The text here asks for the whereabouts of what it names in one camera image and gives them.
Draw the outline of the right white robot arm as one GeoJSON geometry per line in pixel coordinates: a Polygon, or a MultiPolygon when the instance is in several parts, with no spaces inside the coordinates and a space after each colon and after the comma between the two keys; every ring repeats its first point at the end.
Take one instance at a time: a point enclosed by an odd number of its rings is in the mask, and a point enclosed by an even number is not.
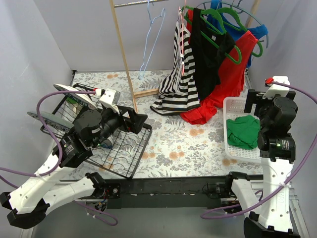
{"type": "Polygon", "coordinates": [[[244,236],[247,238],[298,238],[289,211],[290,183],[295,161],[295,141],[289,133],[298,107],[296,93],[248,91],[245,113],[254,112],[260,120],[258,148],[263,168],[263,198],[252,192],[247,174],[230,172],[224,191],[237,197],[244,214],[244,236]]]}

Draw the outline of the light blue wire hanger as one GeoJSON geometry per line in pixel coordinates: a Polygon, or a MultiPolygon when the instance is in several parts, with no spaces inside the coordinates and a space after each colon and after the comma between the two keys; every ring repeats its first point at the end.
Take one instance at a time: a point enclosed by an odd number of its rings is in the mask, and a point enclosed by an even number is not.
{"type": "Polygon", "coordinates": [[[144,78],[147,67],[151,60],[155,46],[161,33],[162,26],[164,24],[166,10],[162,8],[161,12],[157,16],[152,16],[150,6],[154,5],[153,0],[147,1],[147,13],[149,17],[149,29],[145,38],[145,46],[143,51],[143,61],[139,68],[138,79],[144,78]]]}

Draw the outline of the green tank top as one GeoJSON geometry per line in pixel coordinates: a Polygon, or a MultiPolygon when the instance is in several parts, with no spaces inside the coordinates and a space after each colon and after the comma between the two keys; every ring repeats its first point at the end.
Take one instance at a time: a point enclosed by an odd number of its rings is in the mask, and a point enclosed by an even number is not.
{"type": "Polygon", "coordinates": [[[246,150],[258,146],[258,133],[260,121],[251,115],[237,117],[235,120],[227,119],[227,141],[229,145],[246,150]]]}

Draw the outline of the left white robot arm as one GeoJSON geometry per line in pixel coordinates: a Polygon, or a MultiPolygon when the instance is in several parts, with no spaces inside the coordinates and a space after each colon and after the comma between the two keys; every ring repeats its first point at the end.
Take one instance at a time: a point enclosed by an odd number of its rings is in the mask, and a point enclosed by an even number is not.
{"type": "Polygon", "coordinates": [[[2,207],[10,210],[7,215],[10,225],[29,229],[54,209],[78,198],[111,197],[111,189],[97,172],[87,173],[81,180],[59,189],[53,187],[90,158],[92,149],[99,147],[117,129],[138,134],[147,118],[147,115],[137,114],[134,109],[124,106],[120,106],[117,113],[110,108],[83,112],[37,170],[36,176],[14,191],[0,195],[2,207]]]}

